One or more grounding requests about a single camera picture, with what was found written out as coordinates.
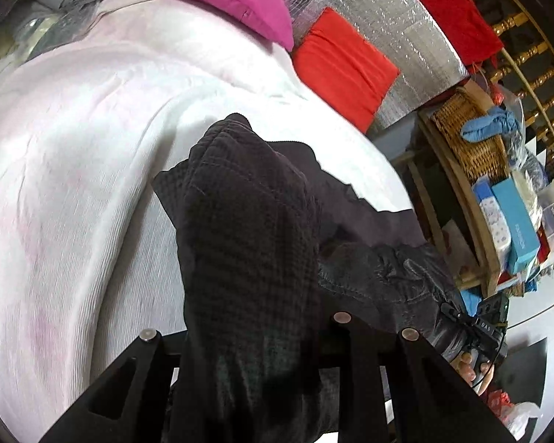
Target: red cushion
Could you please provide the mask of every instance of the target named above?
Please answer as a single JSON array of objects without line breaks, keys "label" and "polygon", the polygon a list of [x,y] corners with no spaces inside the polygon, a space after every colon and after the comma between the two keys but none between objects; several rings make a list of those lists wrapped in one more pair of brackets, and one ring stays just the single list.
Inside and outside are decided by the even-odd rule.
[{"label": "red cushion", "polygon": [[365,133],[400,74],[332,8],[326,8],[293,55],[300,79]]}]

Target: mattress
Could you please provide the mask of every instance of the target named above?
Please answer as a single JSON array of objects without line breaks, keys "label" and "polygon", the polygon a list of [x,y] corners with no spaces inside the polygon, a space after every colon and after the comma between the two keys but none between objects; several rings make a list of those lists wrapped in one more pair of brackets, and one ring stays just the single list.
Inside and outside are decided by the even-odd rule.
[{"label": "mattress", "polygon": [[285,50],[189,0],[119,9],[0,75],[0,417],[21,443],[142,328],[185,328],[174,229],[149,181],[233,112],[265,140],[309,144],[376,209],[411,208]]}]

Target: foil sheet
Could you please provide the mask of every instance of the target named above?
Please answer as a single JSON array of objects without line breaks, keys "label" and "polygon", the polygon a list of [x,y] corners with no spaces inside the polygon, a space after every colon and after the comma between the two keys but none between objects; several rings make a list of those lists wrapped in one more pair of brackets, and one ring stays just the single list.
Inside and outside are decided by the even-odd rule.
[{"label": "foil sheet", "polygon": [[419,0],[284,1],[294,21],[296,45],[330,6],[402,71],[375,115],[377,128],[387,128],[468,75]]}]

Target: white bed sheet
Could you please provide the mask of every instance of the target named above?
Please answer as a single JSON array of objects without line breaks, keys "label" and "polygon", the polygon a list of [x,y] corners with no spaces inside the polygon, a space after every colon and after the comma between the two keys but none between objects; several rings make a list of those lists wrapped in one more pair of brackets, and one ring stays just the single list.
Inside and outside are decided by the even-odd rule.
[{"label": "white bed sheet", "polygon": [[184,329],[174,228],[148,181],[235,111],[309,144],[376,209],[411,208],[282,48],[187,0],[118,10],[0,78],[0,416],[21,443],[139,330]]}]

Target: black garment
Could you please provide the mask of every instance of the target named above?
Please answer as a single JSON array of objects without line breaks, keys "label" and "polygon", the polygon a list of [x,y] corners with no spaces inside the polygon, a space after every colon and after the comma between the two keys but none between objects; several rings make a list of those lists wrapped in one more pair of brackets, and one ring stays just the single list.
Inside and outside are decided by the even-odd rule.
[{"label": "black garment", "polygon": [[387,223],[309,147],[267,144],[234,114],[152,185],[177,229],[189,330],[169,441],[313,442],[336,430],[338,372],[314,364],[322,291],[376,327],[393,320],[391,331],[426,302],[415,327],[441,346],[459,340],[438,316],[441,301],[461,302],[443,262],[420,232],[394,231],[412,212]]}]

